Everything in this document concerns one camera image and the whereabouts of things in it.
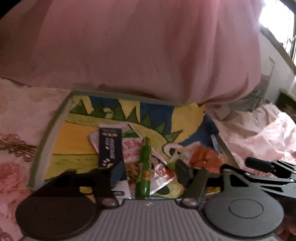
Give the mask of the orange snack bag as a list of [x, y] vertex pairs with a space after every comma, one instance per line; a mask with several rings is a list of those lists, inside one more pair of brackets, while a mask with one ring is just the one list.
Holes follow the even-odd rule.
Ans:
[[220, 155], [215, 150], [203, 146], [197, 146], [192, 150], [188, 164], [190, 168], [206, 169], [210, 173], [220, 173], [222, 165]]

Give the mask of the green snack stick packet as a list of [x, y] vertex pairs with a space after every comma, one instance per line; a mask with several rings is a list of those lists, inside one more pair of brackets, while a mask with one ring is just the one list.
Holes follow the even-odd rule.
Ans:
[[136, 199], [149, 198], [150, 185], [151, 185], [151, 155], [152, 147], [151, 140], [145, 137], [142, 141], [142, 147], [140, 149], [139, 157], [139, 170], [137, 183], [135, 187]]

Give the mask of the black and white snack sachet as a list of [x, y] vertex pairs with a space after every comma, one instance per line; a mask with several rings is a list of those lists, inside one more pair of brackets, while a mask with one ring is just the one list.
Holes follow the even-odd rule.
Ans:
[[114, 168], [123, 160], [121, 128], [99, 128], [99, 168]]

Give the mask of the grey cardboard tray with dinosaur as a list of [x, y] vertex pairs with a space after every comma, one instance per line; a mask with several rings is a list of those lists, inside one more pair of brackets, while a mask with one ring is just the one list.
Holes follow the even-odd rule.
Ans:
[[195, 103], [177, 105], [139, 96], [74, 91], [46, 127], [28, 185], [37, 190], [67, 170], [81, 174], [119, 168], [123, 177], [113, 183], [114, 193], [119, 200], [132, 199], [147, 139], [148, 195], [177, 198], [185, 190], [177, 181], [177, 159], [214, 173], [222, 164], [233, 163], [217, 125]]

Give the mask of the dark bedside cabinet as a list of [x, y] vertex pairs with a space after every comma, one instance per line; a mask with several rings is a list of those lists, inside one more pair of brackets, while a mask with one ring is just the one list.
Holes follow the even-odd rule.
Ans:
[[280, 88], [275, 105], [289, 116], [295, 115], [295, 97], [286, 90]]

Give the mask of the floral pink bed sheet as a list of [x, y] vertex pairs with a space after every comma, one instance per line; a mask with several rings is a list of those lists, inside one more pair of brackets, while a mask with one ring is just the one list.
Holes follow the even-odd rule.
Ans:
[[[1, 79], [1, 240], [23, 237], [16, 208], [34, 191], [28, 181], [37, 148], [54, 113], [71, 92]], [[239, 112], [237, 120], [213, 121], [240, 168], [245, 167], [247, 156], [295, 163], [295, 124], [276, 106]]]

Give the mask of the pink curtain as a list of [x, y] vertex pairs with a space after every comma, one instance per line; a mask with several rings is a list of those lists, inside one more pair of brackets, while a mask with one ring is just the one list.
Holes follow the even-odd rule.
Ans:
[[22, 1], [1, 19], [1, 77], [222, 104], [260, 82], [261, 1]]

